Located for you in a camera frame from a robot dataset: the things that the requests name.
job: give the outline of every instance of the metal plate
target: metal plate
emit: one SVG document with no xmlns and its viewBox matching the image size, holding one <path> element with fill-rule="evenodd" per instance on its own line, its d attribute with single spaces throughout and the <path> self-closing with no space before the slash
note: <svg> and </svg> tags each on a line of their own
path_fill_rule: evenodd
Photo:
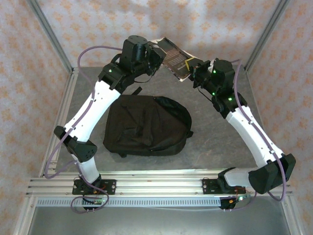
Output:
<svg viewBox="0 0 313 235">
<path fill-rule="evenodd" d="M 203 194 L 223 194 L 217 179 L 202 179 Z M 246 189 L 241 187 L 231 187 L 231 191 L 227 194 L 245 194 Z"/>
<path fill-rule="evenodd" d="M 116 180 L 101 180 L 100 188 L 103 189 L 108 195 L 114 195 L 116 189 Z M 93 195 L 93 189 L 87 188 L 81 179 L 74 180 L 73 195 Z"/>
</svg>

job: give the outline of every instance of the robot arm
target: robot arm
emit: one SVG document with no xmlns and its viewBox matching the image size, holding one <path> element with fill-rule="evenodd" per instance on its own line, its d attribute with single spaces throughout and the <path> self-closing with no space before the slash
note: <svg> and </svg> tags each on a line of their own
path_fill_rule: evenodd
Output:
<svg viewBox="0 0 313 235">
<path fill-rule="evenodd" d="M 190 80 L 194 81 L 194 88 L 201 86 L 211 93 L 213 107 L 236 129 L 257 164 L 257 168 L 230 168 L 221 172 L 217 187 L 224 193 L 231 191 L 234 186 L 253 187 L 260 194 L 269 192 L 283 182 L 274 154 L 283 166 L 287 181 L 294 168 L 295 158 L 292 154 L 285 155 L 271 141 L 253 117 L 245 99 L 238 93 L 238 100 L 242 111 L 248 116 L 247 120 L 236 101 L 233 89 L 235 71 L 231 62 L 219 59 L 204 62 L 191 58 L 186 64 L 192 74 Z"/>
<path fill-rule="evenodd" d="M 156 44 L 139 36 L 130 36 L 125 40 L 121 54 L 116 55 L 111 63 L 105 65 L 95 84 L 95 97 L 91 108 L 72 128 L 74 122 L 82 115 L 90 103 L 91 95 L 78 113 L 64 127 L 57 126 L 54 134 L 61 139 L 67 131 L 73 129 L 65 139 L 64 145 L 78 162 L 84 178 L 98 187 L 101 176 L 96 168 L 94 155 L 97 146 L 89 141 L 90 134 L 96 123 L 107 108 L 134 83 L 134 79 L 142 74 L 154 75 L 159 69 L 165 52 Z"/>
<path fill-rule="evenodd" d="M 129 85 L 134 83 L 136 77 L 144 73 L 153 75 L 164 58 L 164 51 L 156 44 L 147 42 L 146 39 L 139 36 L 130 36 L 124 42 L 122 53 L 116 55 L 111 63 L 103 67 L 99 81 L 95 85 L 95 98 L 91 109 L 64 141 L 68 151 L 78 161 L 83 176 L 94 186 L 99 186 L 101 176 L 93 157 L 97 147 L 89 141 L 93 128 L 107 108 Z M 235 71 L 232 64 L 219 59 L 204 62 L 197 58 L 191 58 L 186 61 L 186 65 L 191 72 L 189 79 L 194 82 L 194 88 L 201 86 L 212 95 L 213 107 L 237 130 L 257 163 L 257 168 L 254 169 L 230 168 L 222 171 L 216 186 L 223 193 L 229 193 L 234 186 L 244 186 L 253 187 L 258 193 L 263 194 L 282 184 L 281 173 L 273 153 L 280 158 L 287 181 L 295 165 L 295 159 L 292 154 L 284 155 L 282 150 L 273 144 L 253 117 L 245 99 L 238 94 L 240 104 L 251 121 L 248 121 L 242 114 L 235 100 L 233 90 Z M 91 96 L 65 127 L 57 126 L 55 128 L 54 133 L 58 138 L 61 139 L 71 128 L 75 120 L 86 109 L 90 99 Z M 252 123 L 271 143 L 272 150 L 268 148 Z"/>
</svg>

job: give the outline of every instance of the white arm segment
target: white arm segment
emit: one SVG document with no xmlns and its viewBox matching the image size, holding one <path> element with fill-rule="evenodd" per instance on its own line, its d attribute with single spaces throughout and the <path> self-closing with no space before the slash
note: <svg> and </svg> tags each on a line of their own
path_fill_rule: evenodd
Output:
<svg viewBox="0 0 313 235">
<path fill-rule="evenodd" d="M 258 124 L 254 116 L 252 115 L 250 108 L 243 106 L 243 110 L 250 117 L 253 123 L 262 131 L 263 135 L 271 144 L 277 156 L 281 158 L 283 151 L 279 149 L 263 131 L 262 127 Z M 245 116 L 241 113 L 239 108 L 235 109 L 235 112 L 233 113 L 230 112 L 227 115 L 226 120 L 236 129 L 241 138 L 244 140 L 259 168 L 267 165 L 268 160 L 271 160 L 272 162 L 276 160 L 274 156 L 269 152 L 270 150 L 262 137 L 255 130 L 255 128 L 249 124 L 248 120 L 246 120 Z"/>
<path fill-rule="evenodd" d="M 87 142 L 90 134 L 97 124 L 99 119 L 102 117 L 104 112 L 109 106 L 121 95 L 117 90 L 110 90 L 110 86 L 104 81 L 97 81 L 95 86 L 95 97 L 94 102 L 89 109 L 88 113 L 83 119 L 77 124 L 74 130 L 71 131 L 70 136 L 77 137 L 79 142 Z M 69 130 L 74 122 L 82 115 L 90 103 L 91 94 L 85 101 L 83 106 L 77 112 L 77 114 L 65 125 L 65 129 Z"/>
<path fill-rule="evenodd" d="M 254 116 L 251 113 L 249 107 L 242 107 L 244 112 L 250 117 L 250 119 L 254 122 L 254 124 L 262 131 L 268 142 L 271 144 L 273 150 L 277 154 L 279 158 L 282 157 L 283 151 L 279 149 L 267 136 L 267 134 L 260 127 L 258 122 L 255 120 Z M 225 179 L 229 186 L 244 186 L 250 187 L 251 184 L 248 179 L 248 173 L 252 170 L 256 170 L 267 165 L 267 161 L 271 160 L 274 162 L 276 159 L 270 153 L 269 148 L 266 143 L 259 135 L 259 133 L 255 130 L 255 128 L 249 124 L 248 120 L 242 114 L 239 108 L 235 109 L 235 112 L 230 112 L 226 120 L 236 129 L 241 138 L 244 140 L 248 148 L 250 149 L 255 162 L 257 164 L 257 168 L 249 168 L 249 169 L 240 169 L 235 168 L 233 170 L 228 171 L 225 174 Z"/>
<path fill-rule="evenodd" d="M 74 130 L 69 134 L 70 136 L 77 137 L 77 141 L 87 142 L 94 126 L 97 124 L 99 119 L 102 117 L 104 112 L 109 106 L 121 95 L 117 90 L 110 90 L 110 86 L 104 81 L 97 81 L 95 84 L 95 97 L 94 102 L 83 117 L 83 119 L 77 124 Z M 90 103 L 91 94 L 85 101 L 83 106 L 80 108 L 78 113 L 65 125 L 65 129 L 69 130 L 74 122 L 82 115 Z M 72 155 L 73 158 L 78 162 L 78 166 L 89 183 L 93 183 L 99 177 L 99 171 L 97 170 L 94 162 L 94 157 L 86 162 L 80 163 L 78 159 Z"/>
</svg>

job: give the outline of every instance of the black backpack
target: black backpack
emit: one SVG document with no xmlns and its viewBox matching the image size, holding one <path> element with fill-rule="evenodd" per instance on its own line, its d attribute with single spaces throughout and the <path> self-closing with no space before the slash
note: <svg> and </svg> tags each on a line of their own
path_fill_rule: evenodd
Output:
<svg viewBox="0 0 313 235">
<path fill-rule="evenodd" d="M 104 146 L 121 157 L 178 154 L 193 135 L 185 107 L 163 96 L 121 95 L 110 107 Z"/>
</svg>

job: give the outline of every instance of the enclosure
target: enclosure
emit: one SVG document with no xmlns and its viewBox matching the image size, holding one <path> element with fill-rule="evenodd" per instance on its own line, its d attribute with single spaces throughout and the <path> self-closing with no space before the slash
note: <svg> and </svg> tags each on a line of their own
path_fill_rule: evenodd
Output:
<svg viewBox="0 0 313 235">
<path fill-rule="evenodd" d="M 5 0 L 0 12 L 1 234 L 310 234 L 311 1 Z M 52 180 L 44 177 L 44 167 L 59 141 L 55 126 L 71 120 L 92 89 L 77 57 L 95 45 L 122 48 L 130 35 L 167 37 L 203 60 L 242 59 L 238 91 L 273 142 L 296 157 L 284 202 L 264 194 L 245 210 L 213 209 L 221 204 L 220 195 L 204 195 L 201 180 L 256 163 L 236 130 L 192 82 L 178 81 L 161 66 L 151 81 L 140 84 L 140 95 L 166 96 L 185 106 L 194 135 L 174 156 L 121 158 L 102 143 L 106 111 L 90 139 L 98 146 L 95 161 L 102 178 L 117 180 L 115 195 L 101 211 L 77 215 L 70 210 L 75 165 Z M 82 70 L 96 82 L 117 53 L 91 50 L 82 57 Z M 71 160 L 61 147 L 48 173 Z M 274 189 L 274 195 L 281 190 Z M 151 203 L 162 206 L 151 208 Z"/>
</svg>

